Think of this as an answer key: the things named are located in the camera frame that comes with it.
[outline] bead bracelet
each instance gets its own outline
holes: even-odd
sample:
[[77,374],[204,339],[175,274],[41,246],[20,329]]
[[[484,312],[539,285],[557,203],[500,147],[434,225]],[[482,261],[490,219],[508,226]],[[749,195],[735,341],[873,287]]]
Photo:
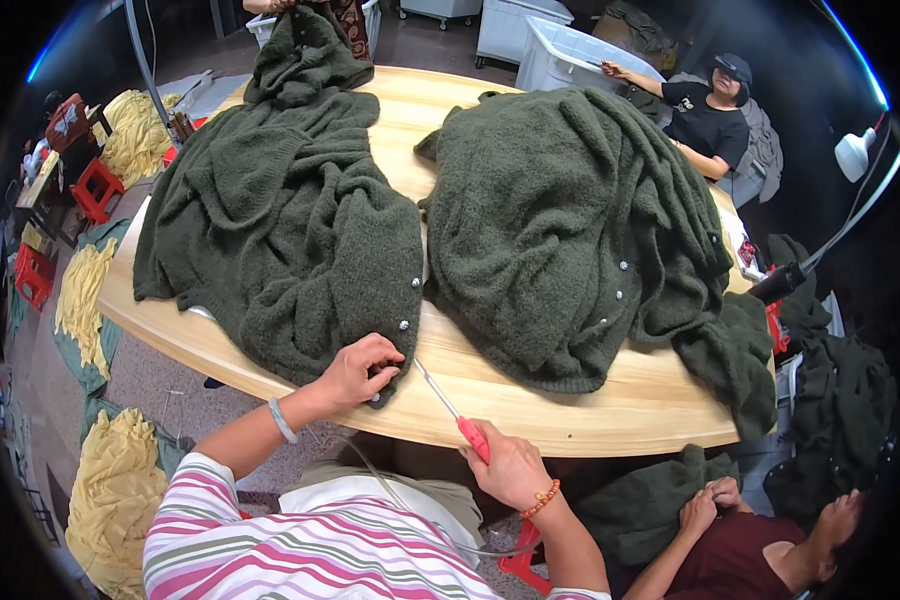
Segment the bead bracelet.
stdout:
[[533,515],[536,515],[537,513],[539,513],[540,509],[545,507],[551,500],[554,499],[554,496],[557,495],[557,491],[560,488],[561,488],[561,480],[554,479],[553,485],[550,487],[550,491],[548,491],[546,493],[544,493],[542,491],[538,491],[536,493],[536,499],[539,500],[539,502],[537,502],[536,506],[534,506],[533,508],[520,512],[520,519],[529,519]]

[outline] woman in black shirt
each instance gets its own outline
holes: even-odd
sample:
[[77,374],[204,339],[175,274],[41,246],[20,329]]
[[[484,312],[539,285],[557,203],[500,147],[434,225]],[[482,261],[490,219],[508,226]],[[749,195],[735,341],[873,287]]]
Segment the woman in black shirt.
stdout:
[[673,106],[673,120],[663,132],[696,170],[717,181],[736,169],[747,151],[750,126],[740,107],[750,100],[754,81],[750,66],[734,54],[716,57],[711,85],[695,81],[662,83],[616,62],[604,62],[603,73],[625,80]]

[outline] scissors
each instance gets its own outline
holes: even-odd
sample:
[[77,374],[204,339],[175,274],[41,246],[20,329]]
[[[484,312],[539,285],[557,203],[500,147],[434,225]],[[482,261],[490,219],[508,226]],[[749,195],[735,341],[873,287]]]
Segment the scissors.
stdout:
[[487,438],[484,437],[484,434],[480,433],[480,430],[477,429],[466,416],[457,412],[457,409],[454,408],[453,404],[450,403],[450,400],[447,399],[447,396],[444,395],[444,391],[441,390],[441,387],[437,385],[434,378],[430,376],[427,369],[424,368],[416,358],[413,359],[413,366],[420,371],[420,375],[427,380],[427,383],[430,384],[432,390],[436,392],[436,395],[443,401],[443,405],[446,406],[447,410],[450,411],[450,414],[453,415],[454,420],[456,420],[456,428],[459,429],[463,438],[473,447],[473,450],[477,451],[477,454],[483,459],[483,462],[489,465],[491,463],[491,446],[487,443]]

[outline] pink striped shirt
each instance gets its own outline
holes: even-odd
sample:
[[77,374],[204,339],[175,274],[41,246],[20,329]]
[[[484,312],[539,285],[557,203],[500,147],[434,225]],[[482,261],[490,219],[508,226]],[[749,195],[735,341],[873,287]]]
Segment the pink striped shirt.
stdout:
[[[226,466],[198,453],[180,462],[146,535],[149,598],[499,599],[451,549],[456,521],[444,527],[360,492],[244,520],[236,498]],[[548,596],[610,598],[582,589]]]

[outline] tiled floor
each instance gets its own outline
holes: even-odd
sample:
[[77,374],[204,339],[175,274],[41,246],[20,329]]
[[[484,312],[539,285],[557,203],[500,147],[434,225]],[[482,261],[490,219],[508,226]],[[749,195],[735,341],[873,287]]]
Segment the tiled floor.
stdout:
[[[447,30],[441,31],[438,21],[433,19],[410,15],[401,21],[395,14],[385,14],[376,63],[425,68],[512,85],[516,67],[488,65],[479,70],[474,67],[473,52],[478,32],[479,21],[471,27],[451,22]],[[192,43],[167,44],[161,48],[157,84],[201,73],[208,68],[220,76],[250,74],[256,52],[256,40],[246,31],[220,41],[202,38]],[[141,89],[142,82],[129,81],[127,87]],[[113,218],[132,217],[143,203],[147,187],[138,184],[127,190],[117,203]],[[54,244],[53,252],[57,268],[51,297],[41,313],[27,306],[20,329],[6,344],[13,391],[30,422],[28,458],[32,481],[28,483],[40,490],[48,504],[48,468],[64,490],[69,491],[73,486],[80,460],[78,438],[84,410],[84,394],[64,365],[52,337],[60,282],[73,251],[58,242]],[[167,390],[180,391],[183,395],[172,395],[165,404]],[[120,337],[106,397],[121,406],[143,409],[149,420],[162,424],[171,434],[179,432],[197,440],[259,406],[259,400],[238,390],[205,389],[202,374],[128,333]],[[317,423],[311,429],[313,435],[304,434],[296,446],[284,445],[250,476],[240,480],[238,488],[242,492],[240,499],[244,501],[244,510],[252,514],[268,512],[280,489],[296,481],[303,467],[324,452],[324,446],[318,440],[326,441],[333,433],[344,436],[352,433],[331,423]],[[62,540],[60,525],[57,523],[57,532]],[[515,520],[505,521],[494,530],[487,535],[494,547],[514,547]],[[480,573],[506,598],[540,597],[514,576],[501,573],[495,560],[485,559]]]

